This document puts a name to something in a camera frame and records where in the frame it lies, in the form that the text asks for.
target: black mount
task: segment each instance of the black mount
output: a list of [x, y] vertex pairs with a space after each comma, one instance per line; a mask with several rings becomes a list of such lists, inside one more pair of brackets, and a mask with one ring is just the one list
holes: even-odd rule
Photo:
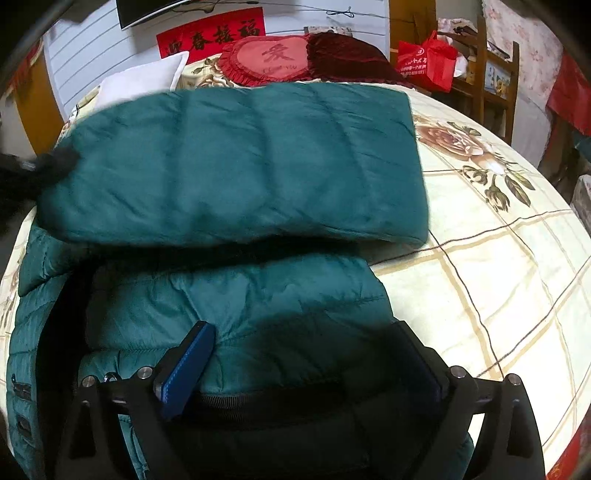
[[[184, 377], [185, 393], [173, 409], [176, 414], [182, 412], [211, 353], [213, 336], [210, 342], [196, 342], [204, 325], [212, 328], [205, 322], [198, 323], [183, 343], [170, 349], [155, 367], [142, 367], [131, 378], [105, 378], [104, 382], [93, 376], [83, 379], [63, 433], [56, 480], [136, 480], [118, 414], [130, 416], [151, 479], [199, 477], [197, 473], [190, 475], [175, 454], [167, 439], [164, 418], [171, 416], [165, 392], [170, 378], [182, 377], [179, 367], [187, 359], [187, 349], [205, 348], [206, 355], [200, 357], [190, 381]], [[389, 334], [392, 351], [404, 365], [403, 376], [413, 400], [427, 410], [443, 411], [432, 441], [407, 480], [442, 478], [449, 459], [465, 440], [473, 415], [480, 413], [485, 414], [485, 419], [464, 480], [545, 478], [540, 435], [525, 387], [517, 375], [509, 374], [501, 382], [472, 378], [462, 367], [449, 368], [405, 322], [392, 324]], [[188, 366], [195, 370], [195, 364], [189, 362]], [[178, 385], [169, 390], [174, 393], [175, 388]]]

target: wire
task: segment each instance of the wire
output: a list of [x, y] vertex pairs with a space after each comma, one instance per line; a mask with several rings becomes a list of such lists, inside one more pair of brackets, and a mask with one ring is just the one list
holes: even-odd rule
[[326, 15], [344, 15], [349, 18], [355, 18], [355, 14], [351, 11], [351, 7], [347, 10], [327, 10]]
[[[286, 4], [279, 4], [277, 2], [265, 2], [265, 1], [260, 1], [260, 0], [215, 0], [215, 1], [203, 1], [203, 0], [193, 0], [192, 2], [189, 2], [188, 5], [193, 4], [193, 3], [202, 3], [203, 6], [198, 7], [198, 8], [190, 8], [187, 10], [177, 10], [177, 9], [173, 9], [173, 12], [176, 13], [185, 13], [185, 12], [193, 12], [193, 11], [203, 11], [203, 8], [207, 5], [209, 7], [212, 7], [212, 10], [209, 13], [212, 13], [213, 10], [216, 8], [216, 6], [218, 5], [275, 5], [276, 7], [285, 7]], [[399, 22], [404, 22], [404, 23], [409, 23], [409, 24], [413, 24], [414, 21], [413, 20], [405, 20], [402, 18], [394, 18], [394, 17], [386, 17], [384, 15], [378, 15], [378, 14], [369, 14], [369, 13], [364, 13], [364, 12], [353, 12], [351, 11], [351, 7], [349, 7], [347, 10], [327, 10], [326, 8], [319, 8], [319, 7], [312, 7], [310, 5], [290, 5], [291, 7], [302, 7], [302, 8], [306, 8], [309, 10], [312, 10], [314, 12], [324, 12], [326, 15], [329, 15], [331, 17], [335, 17], [337, 15], [344, 15], [346, 17], [349, 18], [355, 18], [356, 16], [359, 17], [374, 17], [374, 18], [383, 18], [385, 20], [397, 20]]]

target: white wall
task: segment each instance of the white wall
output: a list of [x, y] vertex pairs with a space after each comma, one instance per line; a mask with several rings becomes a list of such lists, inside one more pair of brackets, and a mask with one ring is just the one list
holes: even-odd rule
[[[389, 52], [389, 21], [367, 15], [329, 16], [325, 10], [347, 10], [387, 17], [387, 0], [269, 0], [279, 5], [219, 4], [211, 15], [241, 8], [263, 7], [269, 35], [303, 33], [305, 26], [341, 25], [353, 35]], [[127, 68], [160, 59], [156, 35], [203, 18], [203, 12], [167, 12], [144, 24], [122, 31], [115, 0], [108, 0], [82, 22], [58, 21], [46, 34], [46, 59], [52, 85], [63, 112], [103, 78]]]
[[465, 18], [476, 25], [482, 15], [481, 0], [436, 0], [438, 18]]
[[6, 95], [0, 97], [0, 116], [2, 116], [0, 152], [19, 157], [35, 156], [18, 114], [17, 104], [12, 97]]

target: red shopping bag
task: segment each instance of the red shopping bag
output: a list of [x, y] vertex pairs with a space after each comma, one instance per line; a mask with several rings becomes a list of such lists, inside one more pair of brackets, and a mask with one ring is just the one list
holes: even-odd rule
[[436, 35], [437, 32], [433, 31], [423, 45], [400, 41], [396, 69], [409, 82], [425, 90], [449, 92], [452, 89], [457, 50], [436, 39]]

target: green puffer jacket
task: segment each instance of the green puffer jacket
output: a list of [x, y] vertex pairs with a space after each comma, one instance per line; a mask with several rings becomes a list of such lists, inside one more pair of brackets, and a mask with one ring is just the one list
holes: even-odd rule
[[[31, 479], [52, 477], [70, 384], [155, 365], [198, 320], [216, 344], [170, 437], [200, 478], [402, 478], [433, 426], [410, 415], [381, 335], [390, 302], [353, 241], [426, 241], [403, 93], [166, 93], [96, 113], [63, 143], [81, 160], [39, 198], [8, 361], [9, 432]], [[293, 392], [311, 416], [201, 410], [265, 392]]]

